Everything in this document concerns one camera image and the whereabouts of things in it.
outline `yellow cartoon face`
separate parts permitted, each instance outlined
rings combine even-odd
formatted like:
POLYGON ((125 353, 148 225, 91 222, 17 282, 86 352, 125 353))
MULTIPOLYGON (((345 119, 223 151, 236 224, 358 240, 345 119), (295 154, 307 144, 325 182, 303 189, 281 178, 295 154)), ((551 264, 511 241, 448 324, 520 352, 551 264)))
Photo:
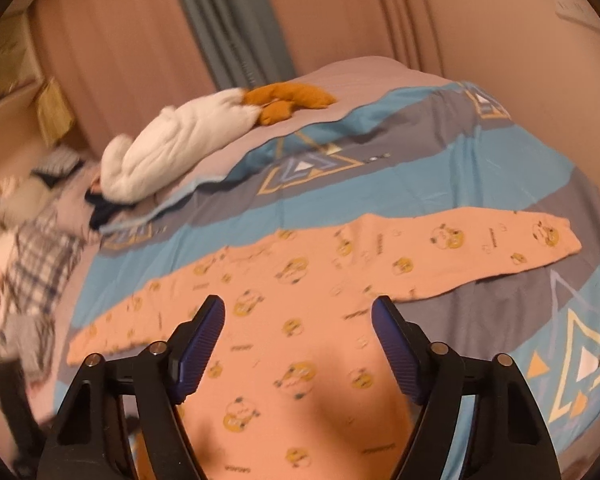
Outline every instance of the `yellow cartoon face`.
POLYGON ((312 389, 312 380, 316 374, 315 365, 310 361, 293 363, 282 376, 282 379, 274 382, 274 386, 294 399, 302 399, 312 389))
POLYGON ((351 386, 357 390, 366 390, 374 384, 374 377, 366 368, 359 368, 349 373, 351 386))
POLYGON ((394 271, 394 274, 406 274, 413 270, 413 262, 410 258, 400 258, 399 260, 394 261, 392 270, 394 271))
POLYGON ((513 262, 514 265, 526 264, 525 255, 520 254, 520 253, 513 253, 511 255, 511 261, 513 262))
POLYGON ((464 233, 446 224, 440 224, 431 232, 431 243, 439 249, 459 249, 464 244, 464 233))
POLYGON ((302 321, 297 317, 287 319, 284 325, 282 326, 282 332, 284 332, 287 337, 300 335, 303 330, 304 328, 302 326, 302 321))
POLYGON ((290 447, 286 450, 285 459, 291 464, 291 467, 309 467, 311 457, 304 447, 290 447))
POLYGON ((538 240, 540 244, 546 245, 547 247, 555 247, 560 240, 558 229, 543 224, 541 221, 533 225, 532 231, 534 238, 538 240))
POLYGON ((342 236, 342 231, 337 231, 334 235, 338 240, 338 246, 336 248, 336 252, 338 256, 349 256, 353 251, 353 242, 351 240, 347 240, 342 236))
POLYGON ((306 276, 308 266, 309 260, 306 258, 294 258, 289 260, 282 272, 276 274, 276 278, 285 285, 295 285, 306 276))
POLYGON ((244 397, 237 397, 226 407, 222 424, 232 433, 241 433, 256 416, 260 416, 260 413, 255 404, 244 397))
POLYGON ((235 302, 234 314, 239 317, 248 316, 256 305, 263 301, 264 297, 259 291, 253 288, 245 290, 235 302))
POLYGON ((204 276, 215 262, 215 257, 199 262, 193 267, 193 273, 196 276, 204 276))
POLYGON ((220 361, 216 361, 216 364, 209 368, 206 374, 212 379, 220 377, 220 375, 222 375, 222 365, 220 364, 220 361))
POLYGON ((137 296, 133 296, 131 298, 131 304, 134 307, 134 312, 138 312, 142 308, 142 298, 138 298, 137 296))
POLYGON ((295 237, 295 231, 290 231, 289 229, 282 229, 278 231, 278 238, 280 238, 281 240, 293 240, 295 237))

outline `yellow triangle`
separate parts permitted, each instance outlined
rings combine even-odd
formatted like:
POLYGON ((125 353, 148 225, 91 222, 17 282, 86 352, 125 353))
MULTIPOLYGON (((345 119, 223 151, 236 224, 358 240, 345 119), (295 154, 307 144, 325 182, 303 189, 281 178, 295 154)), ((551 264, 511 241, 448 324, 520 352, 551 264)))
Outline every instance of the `yellow triangle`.
POLYGON ((544 375, 549 371, 549 367, 545 364, 544 361, 538 355, 538 352, 534 352, 533 357, 531 358, 531 362, 529 363, 529 370, 526 372, 527 379, 533 379, 534 377, 538 377, 544 375))
POLYGON ((569 414, 569 418, 575 418, 580 415, 584 409, 587 407, 587 396, 582 392, 578 392, 578 396, 573 403, 573 407, 571 408, 571 413, 569 414))
POLYGON ((341 152, 342 148, 340 146, 336 146, 332 142, 324 145, 324 154, 325 155, 333 155, 334 153, 341 152))

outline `blue gripper pad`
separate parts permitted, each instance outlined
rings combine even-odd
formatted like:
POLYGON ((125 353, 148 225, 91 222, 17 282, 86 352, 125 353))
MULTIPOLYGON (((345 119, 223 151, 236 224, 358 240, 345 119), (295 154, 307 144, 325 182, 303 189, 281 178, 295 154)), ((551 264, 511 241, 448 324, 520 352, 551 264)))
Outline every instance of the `blue gripper pad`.
POLYGON ((400 390, 415 404, 422 406, 427 402, 430 391, 429 342, 426 336, 417 325, 405 322, 386 296, 380 296, 373 302, 371 323, 400 390))
POLYGON ((169 388, 173 404, 180 404, 198 389, 224 326, 224 302, 209 296, 191 321, 178 325, 168 341, 169 388))

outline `wall outlet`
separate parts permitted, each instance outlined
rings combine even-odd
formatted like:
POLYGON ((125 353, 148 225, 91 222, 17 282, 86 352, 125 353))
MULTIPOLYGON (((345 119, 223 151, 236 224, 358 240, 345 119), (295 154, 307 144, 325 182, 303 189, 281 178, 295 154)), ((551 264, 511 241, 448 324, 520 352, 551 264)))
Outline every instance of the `wall outlet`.
POLYGON ((600 17, 587 0, 554 0, 555 13, 587 27, 600 31, 600 17))

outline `bedsheet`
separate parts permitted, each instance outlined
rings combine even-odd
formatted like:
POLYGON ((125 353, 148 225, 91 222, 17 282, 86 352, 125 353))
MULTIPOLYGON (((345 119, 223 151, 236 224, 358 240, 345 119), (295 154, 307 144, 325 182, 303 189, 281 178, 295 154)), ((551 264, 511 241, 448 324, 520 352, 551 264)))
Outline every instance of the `bedsheet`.
MULTIPOLYGON (((554 264, 399 307, 431 340, 461 354, 510 353, 560 453, 600 416, 600 194, 469 83, 397 89, 341 120, 271 139, 222 182, 201 184, 148 224, 106 237, 67 341, 150 280, 223 246, 367 213, 404 218, 459 206, 564 217, 582 243, 579 254, 554 264)), ((61 363, 56 406, 74 372, 61 363)), ((467 398, 445 478, 458 476, 471 413, 467 398)))

